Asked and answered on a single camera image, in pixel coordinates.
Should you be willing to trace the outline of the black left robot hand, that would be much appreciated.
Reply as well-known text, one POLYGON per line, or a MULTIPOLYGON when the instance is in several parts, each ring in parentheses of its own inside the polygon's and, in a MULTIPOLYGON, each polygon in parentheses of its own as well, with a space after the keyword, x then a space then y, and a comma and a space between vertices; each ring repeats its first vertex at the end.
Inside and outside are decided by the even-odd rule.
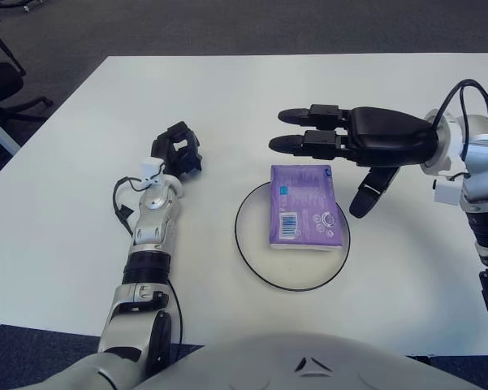
POLYGON ((179 178, 201 171, 200 142, 195 132, 180 121, 158 135, 153 141, 151 156, 164 161, 164 173, 179 178))

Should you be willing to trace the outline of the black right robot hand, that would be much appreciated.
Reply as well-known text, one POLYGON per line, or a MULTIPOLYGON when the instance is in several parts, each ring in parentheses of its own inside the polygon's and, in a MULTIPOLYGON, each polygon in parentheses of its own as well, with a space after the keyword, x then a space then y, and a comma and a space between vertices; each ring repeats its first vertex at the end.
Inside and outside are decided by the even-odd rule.
POLYGON ((271 150, 319 160, 344 158, 369 168, 349 206, 358 219, 374 208, 402 166, 425 163, 438 149, 431 123, 395 110, 313 104, 282 110, 278 118, 306 131, 275 137, 269 142, 271 150))

